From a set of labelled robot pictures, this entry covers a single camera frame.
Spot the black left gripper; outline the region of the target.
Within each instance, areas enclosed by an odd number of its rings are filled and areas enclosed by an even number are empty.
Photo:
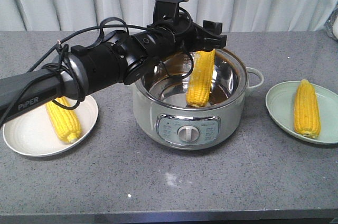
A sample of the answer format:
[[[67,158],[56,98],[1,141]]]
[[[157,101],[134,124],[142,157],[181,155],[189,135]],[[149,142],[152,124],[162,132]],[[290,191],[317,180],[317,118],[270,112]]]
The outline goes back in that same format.
[[[203,21],[203,28],[216,36],[199,37],[202,27],[186,16],[179,17],[177,25],[171,20],[163,20],[142,28],[132,35],[132,57],[166,57],[181,51],[181,46],[189,51],[212,51],[226,46],[227,36],[222,33],[222,23]]]

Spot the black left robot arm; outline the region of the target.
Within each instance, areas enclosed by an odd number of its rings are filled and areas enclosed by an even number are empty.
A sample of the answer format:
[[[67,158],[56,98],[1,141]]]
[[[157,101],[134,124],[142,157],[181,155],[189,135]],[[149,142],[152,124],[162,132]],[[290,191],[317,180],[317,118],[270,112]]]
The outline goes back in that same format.
[[[62,96],[80,104],[111,85],[134,83],[174,54],[220,49],[227,40],[221,23],[199,26],[183,15],[177,23],[163,20],[138,27],[136,34],[130,29],[119,18],[107,18],[92,45],[68,47],[61,40],[52,47],[58,52],[53,62],[37,62],[27,73],[2,79],[1,123]]]

